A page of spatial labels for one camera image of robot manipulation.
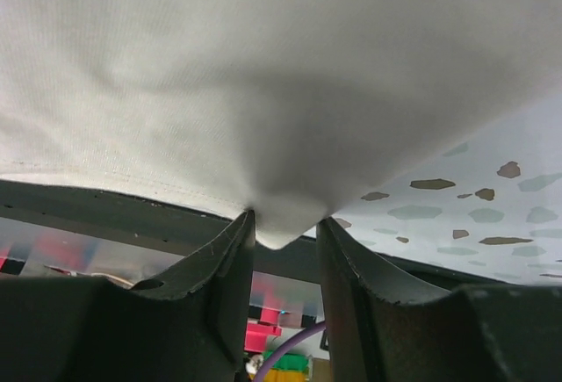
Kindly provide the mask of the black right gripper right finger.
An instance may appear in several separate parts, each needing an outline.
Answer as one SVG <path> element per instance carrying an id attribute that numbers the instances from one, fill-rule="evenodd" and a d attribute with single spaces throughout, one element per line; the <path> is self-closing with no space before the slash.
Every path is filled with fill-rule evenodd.
<path id="1" fill-rule="evenodd" d="M 561 290 L 463 285 L 448 291 L 317 226 L 317 257 L 336 381 L 558 381 Z"/>

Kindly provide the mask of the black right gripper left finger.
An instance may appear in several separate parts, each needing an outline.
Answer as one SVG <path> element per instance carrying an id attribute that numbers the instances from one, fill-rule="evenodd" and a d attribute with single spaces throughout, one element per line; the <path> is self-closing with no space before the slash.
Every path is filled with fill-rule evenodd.
<path id="1" fill-rule="evenodd" d="M 101 277 L 4 279 L 2 380 L 235 380 L 255 242 L 248 211 L 130 289 Z"/>

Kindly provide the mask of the cream white t-shirt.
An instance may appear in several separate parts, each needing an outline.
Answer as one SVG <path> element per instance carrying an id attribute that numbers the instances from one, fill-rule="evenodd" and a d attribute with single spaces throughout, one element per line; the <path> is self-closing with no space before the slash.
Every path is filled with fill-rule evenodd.
<path id="1" fill-rule="evenodd" d="M 1 0 L 1 177 L 280 249 L 561 90 L 561 0 Z"/>

